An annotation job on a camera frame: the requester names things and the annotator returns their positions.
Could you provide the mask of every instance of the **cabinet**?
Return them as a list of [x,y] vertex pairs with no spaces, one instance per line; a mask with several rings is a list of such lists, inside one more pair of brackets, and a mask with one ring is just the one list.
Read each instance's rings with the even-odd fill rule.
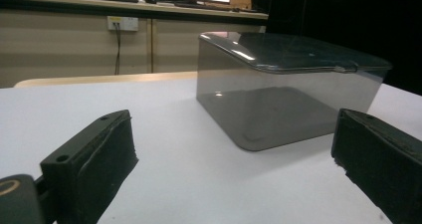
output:
[[120,74],[195,71],[201,32],[258,32],[268,18],[101,0],[0,0],[0,88],[113,75],[117,37],[106,16],[138,18],[139,31],[121,31]]
[[203,32],[259,32],[260,26],[190,21],[152,21],[152,70],[155,73],[197,70],[199,41]]

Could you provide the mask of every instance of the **screw hole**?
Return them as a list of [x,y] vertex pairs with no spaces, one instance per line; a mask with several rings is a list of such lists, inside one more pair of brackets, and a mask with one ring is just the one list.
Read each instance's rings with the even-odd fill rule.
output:
[[68,160],[68,156],[67,155],[62,155],[62,156],[60,156],[60,157],[58,157],[58,158],[56,158],[56,161],[58,161],[58,162],[63,162],[63,161],[66,161],[66,160]]

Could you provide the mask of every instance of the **wall outlet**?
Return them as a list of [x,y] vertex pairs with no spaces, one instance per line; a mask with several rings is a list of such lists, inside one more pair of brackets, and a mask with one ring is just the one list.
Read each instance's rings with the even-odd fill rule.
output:
[[132,17],[107,16],[107,26],[109,30],[115,30],[114,24],[118,24],[121,31],[138,31],[138,19]]

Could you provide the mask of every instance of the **table surface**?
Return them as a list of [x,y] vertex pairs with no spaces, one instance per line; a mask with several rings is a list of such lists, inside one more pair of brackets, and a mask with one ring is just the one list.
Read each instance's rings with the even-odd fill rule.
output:
[[70,84],[92,84],[92,83],[121,83],[121,82],[157,82],[180,79],[197,78],[197,72],[178,72],[178,73],[152,73],[136,75],[118,75],[118,76],[94,76],[94,77],[70,77],[70,78],[46,78],[31,79],[19,82],[15,88],[56,86]]
[[[39,163],[96,118],[130,110],[139,163],[99,223],[391,223],[334,164],[332,134],[238,148],[196,80],[0,90],[0,177]],[[382,85],[369,113],[422,139],[422,97]]]

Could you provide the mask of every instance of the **container lid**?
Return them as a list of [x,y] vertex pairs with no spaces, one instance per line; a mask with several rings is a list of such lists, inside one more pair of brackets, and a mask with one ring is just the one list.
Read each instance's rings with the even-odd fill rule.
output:
[[275,74],[389,70],[389,62],[312,38],[271,34],[210,32],[199,39],[243,61],[252,69]]

